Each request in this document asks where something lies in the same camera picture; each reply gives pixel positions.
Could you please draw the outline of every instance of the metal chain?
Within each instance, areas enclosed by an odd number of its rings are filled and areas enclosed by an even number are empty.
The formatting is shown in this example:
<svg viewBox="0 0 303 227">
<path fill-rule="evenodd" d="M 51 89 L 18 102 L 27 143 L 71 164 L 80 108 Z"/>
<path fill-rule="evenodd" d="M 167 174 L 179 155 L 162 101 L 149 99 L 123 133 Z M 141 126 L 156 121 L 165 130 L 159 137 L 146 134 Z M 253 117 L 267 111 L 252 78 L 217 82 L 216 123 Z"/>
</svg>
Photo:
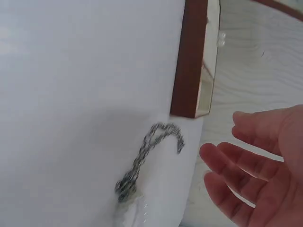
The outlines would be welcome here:
<svg viewBox="0 0 303 227">
<path fill-rule="evenodd" d="M 154 136 L 157 129 L 161 129 L 164 132 L 159 136 Z M 177 125 L 174 123 L 164 124 L 159 122 L 151 127 L 149 132 L 144 137 L 139 154 L 134 160 L 132 169 L 124 175 L 122 180 L 116 183 L 115 192 L 118 195 L 119 203 L 126 202 L 127 199 L 137 191 L 136 181 L 139 176 L 140 167 L 145 162 L 146 156 L 155 148 L 157 144 L 161 143 L 162 140 L 170 135 L 174 135 L 178 140 L 177 153 L 179 154 L 185 144 L 183 136 L 181 135 L 181 130 Z"/>
</svg>

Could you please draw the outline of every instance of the hand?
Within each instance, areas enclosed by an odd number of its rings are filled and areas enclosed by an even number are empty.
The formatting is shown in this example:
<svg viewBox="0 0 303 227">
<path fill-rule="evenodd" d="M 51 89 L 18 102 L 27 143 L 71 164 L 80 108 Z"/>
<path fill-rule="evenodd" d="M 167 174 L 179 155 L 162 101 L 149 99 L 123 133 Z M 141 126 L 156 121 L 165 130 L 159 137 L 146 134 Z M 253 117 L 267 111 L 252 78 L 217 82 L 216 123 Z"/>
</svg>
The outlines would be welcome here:
<svg viewBox="0 0 303 227">
<path fill-rule="evenodd" d="M 235 138 L 284 162 L 224 142 L 204 144 L 200 156 L 213 203 L 239 227 L 303 226 L 303 105 L 260 113 L 235 112 Z M 255 204 L 242 202 L 229 189 Z"/>
</svg>

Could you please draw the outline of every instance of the brown wooden edge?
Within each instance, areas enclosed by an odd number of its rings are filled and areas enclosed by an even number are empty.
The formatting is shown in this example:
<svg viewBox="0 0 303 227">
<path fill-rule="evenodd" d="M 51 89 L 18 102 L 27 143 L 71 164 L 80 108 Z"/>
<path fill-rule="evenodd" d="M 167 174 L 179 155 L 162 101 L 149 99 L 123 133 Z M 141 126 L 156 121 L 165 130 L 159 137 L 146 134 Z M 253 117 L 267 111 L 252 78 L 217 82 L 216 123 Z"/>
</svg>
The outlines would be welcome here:
<svg viewBox="0 0 303 227">
<path fill-rule="evenodd" d="M 290 6 L 287 6 L 281 2 L 277 2 L 274 0 L 252 0 L 252 1 L 256 1 L 259 2 L 263 5 L 269 6 L 271 8 L 275 8 L 277 10 L 280 10 L 300 21 L 303 21 L 303 13 L 300 12 L 299 10 L 295 10 L 294 8 L 291 8 Z"/>
<path fill-rule="evenodd" d="M 186 0 L 170 114 L 195 118 L 207 24 L 207 0 Z"/>
</svg>

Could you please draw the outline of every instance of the finger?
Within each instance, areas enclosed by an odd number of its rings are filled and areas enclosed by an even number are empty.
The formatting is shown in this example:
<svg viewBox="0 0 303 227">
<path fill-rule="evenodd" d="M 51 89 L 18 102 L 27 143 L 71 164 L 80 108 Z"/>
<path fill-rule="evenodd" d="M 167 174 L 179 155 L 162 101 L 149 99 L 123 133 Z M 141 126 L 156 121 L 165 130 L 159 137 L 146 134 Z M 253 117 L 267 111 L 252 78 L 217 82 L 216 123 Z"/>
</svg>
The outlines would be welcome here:
<svg viewBox="0 0 303 227">
<path fill-rule="evenodd" d="M 254 209 L 238 199 L 216 173 L 204 176 L 206 190 L 213 203 L 239 227 L 247 227 Z"/>
<path fill-rule="evenodd" d="M 231 143 L 223 142 L 217 147 L 238 167 L 266 181 L 269 181 L 282 165 L 282 162 L 254 154 Z"/>
<path fill-rule="evenodd" d="M 200 156 L 236 193 L 254 204 L 257 202 L 266 181 L 241 170 L 213 144 L 204 144 L 200 149 Z"/>
<path fill-rule="evenodd" d="M 232 130 L 234 137 L 268 152 L 281 155 L 277 147 L 279 129 L 292 113 L 292 108 L 277 109 L 259 113 L 235 112 Z"/>
<path fill-rule="evenodd" d="M 232 135 L 235 138 L 237 138 L 247 144 L 261 148 L 265 151 L 268 151 L 269 153 L 281 156 L 281 151 L 279 148 L 278 140 L 260 139 L 255 136 L 247 136 L 247 135 L 243 134 L 241 131 L 239 131 L 239 129 L 236 126 L 234 126 L 232 128 Z"/>
</svg>

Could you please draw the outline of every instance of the light wood floor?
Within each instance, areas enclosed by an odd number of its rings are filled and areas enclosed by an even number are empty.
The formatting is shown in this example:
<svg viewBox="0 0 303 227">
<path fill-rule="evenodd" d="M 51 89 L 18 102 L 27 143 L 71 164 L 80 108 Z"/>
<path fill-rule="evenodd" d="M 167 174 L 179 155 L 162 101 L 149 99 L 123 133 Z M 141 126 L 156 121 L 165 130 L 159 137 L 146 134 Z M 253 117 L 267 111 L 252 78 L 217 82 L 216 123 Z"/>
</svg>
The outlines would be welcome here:
<svg viewBox="0 0 303 227">
<path fill-rule="evenodd" d="M 222 0 L 226 46 L 218 54 L 213 105 L 201 144 L 234 139 L 232 113 L 256 112 L 303 103 L 303 23 L 249 0 Z M 234 226 L 211 203 L 203 183 L 207 166 L 197 159 L 183 218 L 189 227 Z"/>
</svg>

